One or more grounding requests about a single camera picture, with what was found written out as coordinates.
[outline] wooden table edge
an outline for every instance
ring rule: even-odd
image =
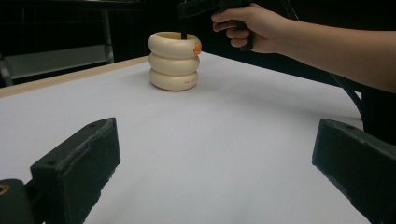
[[[0,89],[0,98],[24,93],[27,91],[34,91],[34,90],[38,90],[41,88],[58,85],[61,83],[65,83],[68,81],[73,81],[73,80],[77,80],[77,79],[81,79],[81,78],[85,78],[85,77],[96,76],[96,75],[99,75],[99,74],[102,74],[105,72],[110,72],[113,70],[132,66],[135,64],[145,63],[148,60],[149,60],[149,56],[144,56],[144,57],[135,58],[135,59],[119,62],[119,63],[112,63],[112,64],[98,66],[98,67],[94,67],[94,68],[90,68],[90,69],[86,69],[86,70],[77,71],[74,73],[64,74],[64,75],[60,75],[57,77],[49,77],[49,78],[44,78],[44,79],[40,79],[37,81],[22,83],[22,84],[15,85],[15,86],[4,87],[4,88]]]

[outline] human hand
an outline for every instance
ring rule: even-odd
[[[283,38],[282,30],[288,19],[256,4],[249,7],[231,8],[212,15],[213,30],[226,30],[231,39],[231,45],[240,48],[248,42],[249,35],[253,35],[252,51],[261,53],[275,53],[277,43]],[[248,29],[236,28],[236,21],[243,21]]]

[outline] forearm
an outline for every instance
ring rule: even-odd
[[[276,53],[361,84],[396,92],[396,32],[290,21]]]

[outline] orange mark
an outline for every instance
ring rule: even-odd
[[[202,48],[201,44],[198,43],[198,42],[195,42],[194,54],[195,55],[200,54],[201,53],[201,48]]]

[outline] white table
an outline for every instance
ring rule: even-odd
[[[361,128],[342,89],[200,58],[189,91],[153,87],[147,58],[0,90],[0,179],[27,183],[47,152],[115,117],[121,165],[86,223],[369,223],[311,163],[321,118]]]

